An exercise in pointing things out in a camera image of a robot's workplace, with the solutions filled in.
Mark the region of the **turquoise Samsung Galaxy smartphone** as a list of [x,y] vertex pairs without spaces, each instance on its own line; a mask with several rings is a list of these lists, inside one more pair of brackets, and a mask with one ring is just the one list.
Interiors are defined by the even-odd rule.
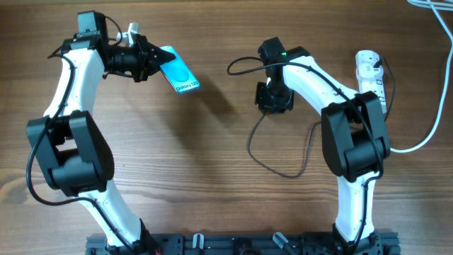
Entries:
[[200,82],[195,78],[194,74],[175,49],[171,45],[161,46],[160,49],[170,52],[175,56],[175,59],[161,65],[161,72],[167,78],[176,93],[184,94],[198,89],[200,87]]

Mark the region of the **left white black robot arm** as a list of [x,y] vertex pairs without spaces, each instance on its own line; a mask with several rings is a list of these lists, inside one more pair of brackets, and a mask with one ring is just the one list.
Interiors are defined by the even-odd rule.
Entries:
[[113,176],[113,153],[93,119],[100,81],[119,76],[147,80],[175,55],[152,45],[134,26],[113,39],[110,18],[97,11],[77,16],[79,30],[53,53],[62,61],[54,98],[41,118],[30,120],[28,166],[38,164],[47,185],[80,203],[104,231],[107,254],[158,254],[161,249],[127,206]]

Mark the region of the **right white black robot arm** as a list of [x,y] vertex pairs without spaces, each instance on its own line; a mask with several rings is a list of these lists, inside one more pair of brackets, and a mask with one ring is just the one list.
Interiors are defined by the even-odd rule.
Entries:
[[323,157],[338,181],[335,231],[343,251],[365,249],[374,231],[372,196],[390,154],[389,136],[377,95],[343,86],[303,47],[286,50],[279,38],[263,42],[258,55],[267,80],[256,89],[262,113],[291,110],[302,96],[321,116]]

